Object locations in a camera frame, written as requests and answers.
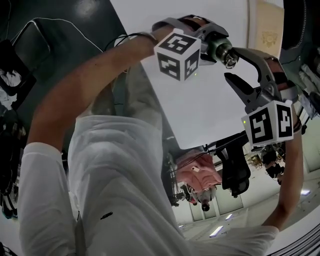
white t-shirt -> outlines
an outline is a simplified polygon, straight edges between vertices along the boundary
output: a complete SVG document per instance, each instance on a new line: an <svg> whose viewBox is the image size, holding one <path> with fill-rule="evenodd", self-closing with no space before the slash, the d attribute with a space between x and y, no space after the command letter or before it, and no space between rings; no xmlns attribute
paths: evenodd
<svg viewBox="0 0 320 256"><path fill-rule="evenodd" d="M162 184L162 160L162 134L144 121L77 119L68 165L79 228L60 152L27 145L18 202L25 255L264 255L279 232L275 227L235 229L210 243L186 241Z"/></svg>

white cube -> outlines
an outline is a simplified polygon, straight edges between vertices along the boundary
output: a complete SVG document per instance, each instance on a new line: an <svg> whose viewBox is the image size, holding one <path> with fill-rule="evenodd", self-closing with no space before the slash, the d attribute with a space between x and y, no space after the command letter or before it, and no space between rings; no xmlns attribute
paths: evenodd
<svg viewBox="0 0 320 256"><path fill-rule="evenodd" d="M263 146L294 138L291 106L283 102L271 101L241 120L252 146Z"/></svg>
<svg viewBox="0 0 320 256"><path fill-rule="evenodd" d="M185 81L198 69L201 40L174 29L154 47L159 70L178 81Z"/></svg>

ceiling light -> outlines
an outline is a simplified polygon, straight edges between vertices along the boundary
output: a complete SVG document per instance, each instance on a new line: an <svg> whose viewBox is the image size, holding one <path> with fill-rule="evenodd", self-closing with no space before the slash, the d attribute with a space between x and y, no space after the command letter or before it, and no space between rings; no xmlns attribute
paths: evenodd
<svg viewBox="0 0 320 256"><path fill-rule="evenodd" d="M229 220L231 218L232 214L229 214L228 217L225 218L225 220Z"/></svg>
<svg viewBox="0 0 320 256"><path fill-rule="evenodd" d="M301 190L301 195L307 196L310 194L310 190Z"/></svg>
<svg viewBox="0 0 320 256"><path fill-rule="evenodd" d="M211 237L211 238L215 237L215 236L218 234L218 232L219 232L223 227L224 227L224 226L218 226L218 227L216 228L216 230L213 231L213 233L212 233L209 237Z"/></svg>

pink object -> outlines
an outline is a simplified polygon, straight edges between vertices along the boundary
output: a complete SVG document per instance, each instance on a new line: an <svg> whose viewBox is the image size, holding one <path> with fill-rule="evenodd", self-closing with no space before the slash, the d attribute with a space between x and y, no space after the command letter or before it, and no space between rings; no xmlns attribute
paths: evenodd
<svg viewBox="0 0 320 256"><path fill-rule="evenodd" d="M177 160L177 182L187 183L196 193L222 183L212 157L208 154L201 154L199 150L193 149Z"/></svg>

table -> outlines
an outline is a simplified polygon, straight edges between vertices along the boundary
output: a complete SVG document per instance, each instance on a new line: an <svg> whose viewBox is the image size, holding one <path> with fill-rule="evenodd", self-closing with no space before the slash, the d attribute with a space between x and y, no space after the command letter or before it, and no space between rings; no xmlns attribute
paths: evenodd
<svg viewBox="0 0 320 256"><path fill-rule="evenodd" d="M283 0L268 2L283 7ZM111 0L111 3L128 34L150 31L155 22L167 17L194 14L224 27L234 47L248 45L247 0ZM141 63L181 149L209 144L244 130L241 117L246 115L245 105L226 82L224 73L230 70L222 64L200 66L197 76L179 82L158 71L155 56ZM252 87L259 86L256 69L244 60L231 72Z"/></svg>

